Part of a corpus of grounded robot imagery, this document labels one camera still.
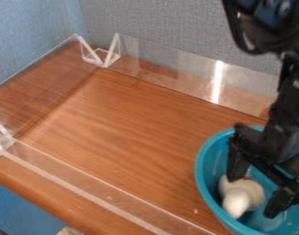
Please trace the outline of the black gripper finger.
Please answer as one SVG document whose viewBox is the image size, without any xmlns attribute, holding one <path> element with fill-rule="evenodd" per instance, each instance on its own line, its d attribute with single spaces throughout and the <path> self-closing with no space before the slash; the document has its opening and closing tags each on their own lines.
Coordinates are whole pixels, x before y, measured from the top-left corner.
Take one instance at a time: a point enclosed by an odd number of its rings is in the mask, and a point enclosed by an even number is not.
<svg viewBox="0 0 299 235">
<path fill-rule="evenodd" d="M 277 189 L 266 202 L 262 215 L 266 218 L 274 218 L 278 213 L 285 211 L 294 204 L 296 193 L 288 188 Z"/>
<path fill-rule="evenodd" d="M 249 162 L 246 161 L 244 152 L 234 144 L 230 144 L 226 161 L 226 177 L 229 182 L 233 182 L 245 176 L 248 166 Z"/>
</svg>

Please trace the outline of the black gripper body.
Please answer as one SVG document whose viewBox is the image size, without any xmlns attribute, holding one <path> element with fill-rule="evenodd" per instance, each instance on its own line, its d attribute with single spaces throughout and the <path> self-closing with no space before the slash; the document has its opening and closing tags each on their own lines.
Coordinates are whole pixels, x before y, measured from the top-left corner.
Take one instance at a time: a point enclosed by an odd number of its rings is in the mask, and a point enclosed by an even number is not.
<svg viewBox="0 0 299 235">
<path fill-rule="evenodd" d="M 282 60 L 277 97 L 262 130 L 237 123 L 230 144 L 277 189 L 288 187 L 296 193 L 293 205 L 299 205 L 299 60 L 292 56 Z"/>
</svg>

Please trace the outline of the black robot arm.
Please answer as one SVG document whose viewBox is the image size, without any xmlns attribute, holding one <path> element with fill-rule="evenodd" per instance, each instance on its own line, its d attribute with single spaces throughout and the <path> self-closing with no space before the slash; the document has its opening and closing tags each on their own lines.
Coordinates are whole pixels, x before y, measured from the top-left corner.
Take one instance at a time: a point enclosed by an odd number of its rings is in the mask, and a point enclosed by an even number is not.
<svg viewBox="0 0 299 235">
<path fill-rule="evenodd" d="M 229 137 L 226 177 L 254 167 L 277 185 L 264 208 L 273 218 L 299 205 L 299 0 L 221 0 L 237 48 L 281 60 L 277 97 L 261 131 L 242 123 Z"/>
</svg>

